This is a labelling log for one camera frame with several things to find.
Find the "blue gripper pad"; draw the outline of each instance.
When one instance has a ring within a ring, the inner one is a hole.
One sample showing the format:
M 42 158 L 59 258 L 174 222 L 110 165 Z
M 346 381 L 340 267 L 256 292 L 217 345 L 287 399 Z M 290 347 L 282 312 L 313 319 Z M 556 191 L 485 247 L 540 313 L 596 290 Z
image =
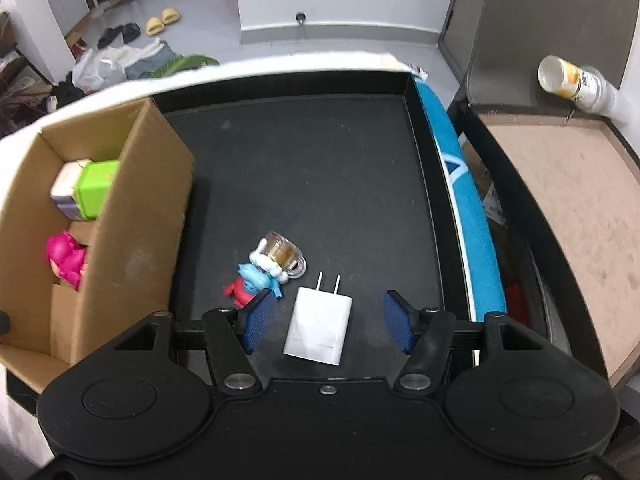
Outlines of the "blue gripper pad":
M 414 349 L 414 335 L 411 331 L 410 314 L 387 292 L 383 298 L 386 329 L 394 338 L 398 348 L 405 354 Z
M 271 291 L 253 306 L 246 317 L 246 329 L 242 336 L 242 347 L 247 354 L 255 352 L 267 333 L 273 320 L 276 307 L 276 296 Z

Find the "white charger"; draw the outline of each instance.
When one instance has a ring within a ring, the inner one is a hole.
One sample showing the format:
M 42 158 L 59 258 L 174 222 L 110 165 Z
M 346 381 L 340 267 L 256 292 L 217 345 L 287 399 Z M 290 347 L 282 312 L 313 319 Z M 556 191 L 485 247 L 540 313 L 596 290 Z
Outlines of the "white charger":
M 315 289 L 306 286 L 298 289 L 284 353 L 319 363 L 339 365 L 353 300 L 349 296 L 338 294 L 340 274 L 335 280 L 333 294 L 320 290 L 321 282 L 322 272 Z

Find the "plastic bag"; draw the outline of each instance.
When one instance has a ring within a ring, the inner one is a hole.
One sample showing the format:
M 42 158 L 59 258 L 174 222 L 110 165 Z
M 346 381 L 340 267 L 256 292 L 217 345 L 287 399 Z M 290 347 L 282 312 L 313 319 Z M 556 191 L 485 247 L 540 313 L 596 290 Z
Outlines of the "plastic bag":
M 88 49 L 71 72 L 71 82 L 85 94 L 122 83 L 126 80 L 123 67 L 104 55 L 104 52 Z

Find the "screw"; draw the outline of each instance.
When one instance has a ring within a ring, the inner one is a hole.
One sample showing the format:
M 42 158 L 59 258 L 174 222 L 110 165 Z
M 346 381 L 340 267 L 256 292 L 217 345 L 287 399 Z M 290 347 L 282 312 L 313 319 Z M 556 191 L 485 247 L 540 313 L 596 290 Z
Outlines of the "screw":
M 431 379 L 423 374 L 407 374 L 400 377 L 400 386 L 407 390 L 426 390 L 431 386 Z
M 320 393 L 323 395 L 335 395 L 338 393 L 338 388 L 333 386 L 332 384 L 323 384 L 320 386 Z
M 255 377 L 249 374 L 231 374 L 225 379 L 225 386 L 231 390 L 248 390 L 255 384 Z

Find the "green toy block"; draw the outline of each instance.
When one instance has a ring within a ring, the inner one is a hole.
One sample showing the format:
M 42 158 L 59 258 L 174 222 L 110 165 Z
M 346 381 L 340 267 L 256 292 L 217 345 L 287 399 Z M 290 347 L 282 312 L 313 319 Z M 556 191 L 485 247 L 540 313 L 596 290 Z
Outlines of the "green toy block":
M 87 220 L 98 218 L 116 176 L 119 160 L 90 162 L 84 167 L 76 184 L 74 198 L 82 216 Z

